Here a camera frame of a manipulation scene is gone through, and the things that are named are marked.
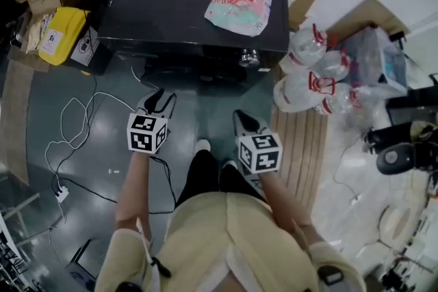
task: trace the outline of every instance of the white cube marker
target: white cube marker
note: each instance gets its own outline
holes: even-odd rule
[[[280,169],[283,146],[277,133],[241,136],[238,147],[239,160],[252,174]]]
[[[167,118],[130,114],[127,126],[131,151],[155,154],[167,138]]]

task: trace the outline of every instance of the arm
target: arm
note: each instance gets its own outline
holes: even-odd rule
[[[274,173],[259,174],[261,188],[272,209],[277,225],[294,236],[297,241],[296,225],[303,232],[309,245],[324,241],[312,224],[310,215],[299,201],[284,186]]]
[[[116,209],[116,227],[137,231],[137,217],[142,221],[143,233],[151,240],[149,226],[149,156],[134,152]]]

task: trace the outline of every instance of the transparent plastic container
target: transparent plastic container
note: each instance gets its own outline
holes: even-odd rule
[[[327,33],[312,28],[289,33],[289,53],[280,61],[284,73],[291,73],[295,67],[310,67],[318,62],[327,51]]]
[[[333,79],[320,78],[301,68],[280,80],[274,87],[274,102],[283,112],[300,112],[315,107],[335,89]]]
[[[351,59],[344,51],[332,50],[325,53],[322,59],[313,65],[311,69],[321,77],[340,81],[347,77],[350,64]]]
[[[335,93],[325,97],[319,105],[314,107],[319,114],[347,114],[353,108],[360,108],[357,91],[347,83],[337,83]]]

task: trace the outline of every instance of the wooden floor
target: wooden floor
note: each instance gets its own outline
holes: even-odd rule
[[[278,66],[274,76],[276,80],[283,77]],[[313,109],[286,114],[274,106],[271,129],[279,134],[283,144],[280,177],[311,212],[320,183],[327,116],[317,114]]]

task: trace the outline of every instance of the person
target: person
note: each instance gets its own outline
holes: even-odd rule
[[[365,291],[358,271],[318,234],[276,173],[262,197],[200,140],[164,244],[150,257],[149,157],[132,155],[96,292]]]

